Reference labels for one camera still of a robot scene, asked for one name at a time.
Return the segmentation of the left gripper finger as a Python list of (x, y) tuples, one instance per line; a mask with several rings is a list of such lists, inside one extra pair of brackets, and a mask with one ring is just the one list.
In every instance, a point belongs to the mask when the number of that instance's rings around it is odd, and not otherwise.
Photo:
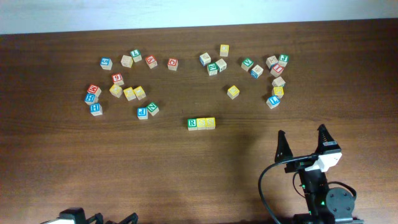
[(86, 220), (86, 224), (103, 224), (103, 215), (101, 213), (96, 213), (92, 217)]
[(129, 216), (127, 216), (125, 219), (121, 220), (120, 222), (114, 222), (111, 220), (108, 220), (105, 224), (137, 224), (138, 223), (138, 215), (137, 213), (132, 213)]

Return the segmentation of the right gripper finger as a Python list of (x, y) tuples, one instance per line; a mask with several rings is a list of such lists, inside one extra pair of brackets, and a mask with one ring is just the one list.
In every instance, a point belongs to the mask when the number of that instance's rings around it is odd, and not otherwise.
[(283, 130), (279, 130), (278, 132), (278, 140), (277, 140), (277, 149), (275, 153), (275, 162), (282, 162), (293, 158), (292, 151), (285, 137), (285, 132)]
[(316, 148), (316, 154), (325, 154), (328, 151), (336, 149), (336, 142), (331, 137), (326, 126), (321, 124), (318, 127), (318, 146)]

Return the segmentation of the yellow S letter block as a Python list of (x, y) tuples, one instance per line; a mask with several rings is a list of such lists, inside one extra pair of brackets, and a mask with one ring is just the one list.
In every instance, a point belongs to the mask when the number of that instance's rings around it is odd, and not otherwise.
[(197, 118), (197, 130), (206, 129), (206, 118)]
[(215, 129), (216, 121), (214, 117), (205, 118), (205, 121), (206, 121), (206, 129)]

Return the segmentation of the green R letter block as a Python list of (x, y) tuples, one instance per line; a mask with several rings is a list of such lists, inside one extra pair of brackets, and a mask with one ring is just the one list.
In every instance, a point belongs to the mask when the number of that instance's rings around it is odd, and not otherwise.
[(197, 119), (196, 118), (187, 119), (187, 127), (189, 131), (197, 130), (198, 129)]

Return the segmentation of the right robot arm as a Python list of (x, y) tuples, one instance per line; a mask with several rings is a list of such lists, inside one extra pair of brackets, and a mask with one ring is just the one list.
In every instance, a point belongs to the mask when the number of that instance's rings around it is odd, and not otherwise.
[(337, 187), (331, 187), (333, 183), (327, 180), (326, 172), (337, 165), (341, 157), (339, 144), (323, 124), (318, 127), (315, 152), (302, 157), (293, 156), (285, 132), (278, 132), (275, 163), (284, 164), (286, 173), (300, 177), (308, 207), (307, 214), (294, 215), (294, 223), (364, 223), (364, 220), (353, 216), (357, 197), (355, 189), (337, 181), (333, 182)]

